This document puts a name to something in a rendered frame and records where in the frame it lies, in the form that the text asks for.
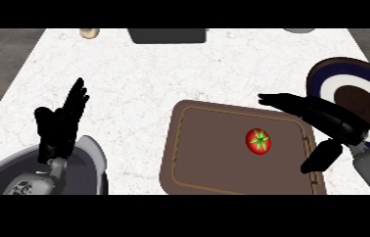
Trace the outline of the brown tray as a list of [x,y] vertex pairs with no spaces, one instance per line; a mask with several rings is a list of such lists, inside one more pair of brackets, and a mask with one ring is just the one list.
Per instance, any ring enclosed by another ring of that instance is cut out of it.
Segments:
[[[271,147],[256,155],[246,134],[262,129]],[[324,195],[323,175],[300,172],[315,148],[311,125],[268,110],[180,101],[172,110],[159,180],[169,194]]]

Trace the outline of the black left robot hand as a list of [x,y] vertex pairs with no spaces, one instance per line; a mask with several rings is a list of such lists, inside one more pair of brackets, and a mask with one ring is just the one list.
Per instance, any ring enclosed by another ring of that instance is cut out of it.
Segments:
[[34,115],[40,136],[37,161],[47,164],[56,158],[68,159],[76,139],[78,123],[90,96],[84,79],[78,78],[69,90],[63,106],[51,111],[38,107]]

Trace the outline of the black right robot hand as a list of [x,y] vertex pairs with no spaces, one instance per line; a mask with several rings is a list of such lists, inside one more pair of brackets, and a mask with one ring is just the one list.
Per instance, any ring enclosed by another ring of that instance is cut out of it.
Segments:
[[300,165],[302,173],[326,171],[342,153],[342,146],[356,147],[364,143],[370,123],[342,106],[311,95],[259,94],[259,103],[300,118],[328,137]]

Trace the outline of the red tomato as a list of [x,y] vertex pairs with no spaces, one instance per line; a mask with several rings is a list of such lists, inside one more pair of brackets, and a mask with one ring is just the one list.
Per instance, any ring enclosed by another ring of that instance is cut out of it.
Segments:
[[246,134],[246,145],[249,150],[256,155],[264,155],[271,147],[271,138],[268,133],[259,129],[253,128]]

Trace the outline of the beige rounded object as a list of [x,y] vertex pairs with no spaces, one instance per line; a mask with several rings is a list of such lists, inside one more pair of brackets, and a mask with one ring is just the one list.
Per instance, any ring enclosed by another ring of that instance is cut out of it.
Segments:
[[96,38],[99,33],[100,33],[100,30],[97,28],[81,28],[79,29],[79,35],[87,39]]

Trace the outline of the dark grey box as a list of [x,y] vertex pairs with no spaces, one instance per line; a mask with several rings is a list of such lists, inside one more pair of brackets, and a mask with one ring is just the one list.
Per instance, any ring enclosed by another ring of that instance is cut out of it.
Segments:
[[203,43],[203,28],[129,28],[128,34],[135,44]]

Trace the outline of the grey rounded object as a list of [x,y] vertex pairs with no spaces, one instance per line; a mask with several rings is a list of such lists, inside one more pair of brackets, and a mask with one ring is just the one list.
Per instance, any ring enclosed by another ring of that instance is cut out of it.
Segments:
[[314,28],[284,28],[284,30],[292,33],[303,34],[303,33],[309,33],[315,29]]

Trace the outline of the blue and white plate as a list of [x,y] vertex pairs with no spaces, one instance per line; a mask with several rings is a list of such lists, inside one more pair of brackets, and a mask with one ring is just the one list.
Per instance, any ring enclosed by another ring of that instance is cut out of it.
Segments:
[[345,57],[321,60],[308,72],[306,94],[345,107],[370,123],[370,63]]

